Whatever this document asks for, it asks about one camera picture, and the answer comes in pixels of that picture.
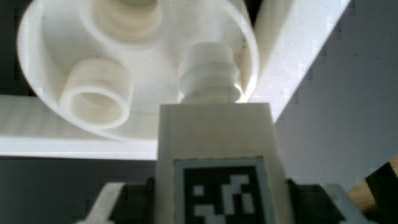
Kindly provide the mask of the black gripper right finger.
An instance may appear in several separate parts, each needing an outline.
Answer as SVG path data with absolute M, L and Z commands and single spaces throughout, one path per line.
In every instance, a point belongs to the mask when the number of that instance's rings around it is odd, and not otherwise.
M 377 224 L 368 220 L 336 184 L 288 180 L 295 224 Z

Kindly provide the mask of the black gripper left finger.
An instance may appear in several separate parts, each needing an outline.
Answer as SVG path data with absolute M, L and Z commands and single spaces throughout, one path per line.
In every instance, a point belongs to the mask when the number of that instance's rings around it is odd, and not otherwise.
M 108 182 L 87 216 L 75 224 L 153 224 L 155 178 L 142 183 Z

